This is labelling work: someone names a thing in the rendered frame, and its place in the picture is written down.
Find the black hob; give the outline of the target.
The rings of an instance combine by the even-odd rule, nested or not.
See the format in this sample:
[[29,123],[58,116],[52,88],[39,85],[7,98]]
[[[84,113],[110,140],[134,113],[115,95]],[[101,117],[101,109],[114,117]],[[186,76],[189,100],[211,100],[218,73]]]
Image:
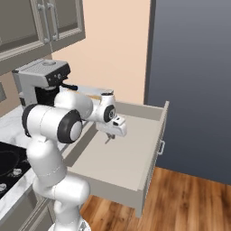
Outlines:
[[[21,169],[22,174],[15,177],[14,169]],[[0,142],[0,184],[6,184],[5,191],[0,192],[0,199],[29,169],[31,169],[31,165],[27,161],[25,148]]]

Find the dark grey fridge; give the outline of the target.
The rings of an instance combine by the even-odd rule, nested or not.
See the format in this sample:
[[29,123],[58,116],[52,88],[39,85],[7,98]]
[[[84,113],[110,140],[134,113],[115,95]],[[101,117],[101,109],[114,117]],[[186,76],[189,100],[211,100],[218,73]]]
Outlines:
[[152,0],[144,102],[169,107],[159,167],[231,185],[231,0]]

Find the beige open drawer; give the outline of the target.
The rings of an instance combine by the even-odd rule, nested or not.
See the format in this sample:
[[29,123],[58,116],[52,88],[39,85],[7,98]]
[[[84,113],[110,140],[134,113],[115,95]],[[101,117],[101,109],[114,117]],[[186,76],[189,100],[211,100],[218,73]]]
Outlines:
[[126,120],[127,135],[105,141],[87,123],[78,141],[63,153],[69,171],[90,184],[90,193],[143,213],[168,114],[163,107],[118,102],[116,112]]

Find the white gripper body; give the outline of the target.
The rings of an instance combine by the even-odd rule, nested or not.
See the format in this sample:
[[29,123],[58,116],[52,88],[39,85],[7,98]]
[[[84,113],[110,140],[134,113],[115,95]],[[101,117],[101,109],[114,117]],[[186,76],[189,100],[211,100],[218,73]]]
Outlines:
[[113,123],[100,123],[96,122],[96,129],[106,134],[126,136],[127,128],[126,124],[122,123],[121,125],[114,125]]

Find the grey wall cabinet door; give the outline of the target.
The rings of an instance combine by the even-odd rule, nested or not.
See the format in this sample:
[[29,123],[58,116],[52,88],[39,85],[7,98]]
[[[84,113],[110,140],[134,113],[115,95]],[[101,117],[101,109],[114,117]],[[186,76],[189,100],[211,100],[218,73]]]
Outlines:
[[[52,51],[58,51],[86,38],[82,0],[43,0],[43,2],[46,8]],[[57,41],[52,39],[54,32],[48,3],[55,6],[59,30]]]
[[43,40],[46,30],[37,4],[44,5],[44,2],[0,0],[0,60],[40,48],[48,49],[50,43]]

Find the grey wall outlet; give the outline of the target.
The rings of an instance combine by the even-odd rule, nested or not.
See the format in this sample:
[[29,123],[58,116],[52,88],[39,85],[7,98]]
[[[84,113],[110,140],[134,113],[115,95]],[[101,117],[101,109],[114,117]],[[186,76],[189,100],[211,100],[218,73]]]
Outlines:
[[5,91],[3,88],[3,84],[2,82],[0,82],[0,103],[4,100],[6,100],[6,95],[5,95]]

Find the grey base cabinet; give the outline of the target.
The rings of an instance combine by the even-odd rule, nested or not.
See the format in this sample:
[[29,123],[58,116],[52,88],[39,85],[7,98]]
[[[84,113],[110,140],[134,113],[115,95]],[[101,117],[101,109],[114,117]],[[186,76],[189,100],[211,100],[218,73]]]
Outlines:
[[51,202],[32,189],[0,199],[0,231],[48,231],[53,223]]

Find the silver black coffee machine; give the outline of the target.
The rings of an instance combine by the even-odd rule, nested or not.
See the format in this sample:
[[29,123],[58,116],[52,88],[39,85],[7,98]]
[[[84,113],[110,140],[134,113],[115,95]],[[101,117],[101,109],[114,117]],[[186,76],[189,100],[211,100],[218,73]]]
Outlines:
[[13,70],[19,80],[19,98],[23,107],[31,104],[54,105],[54,98],[60,87],[77,90],[76,85],[68,85],[64,80],[70,74],[70,67],[63,60],[38,59]]

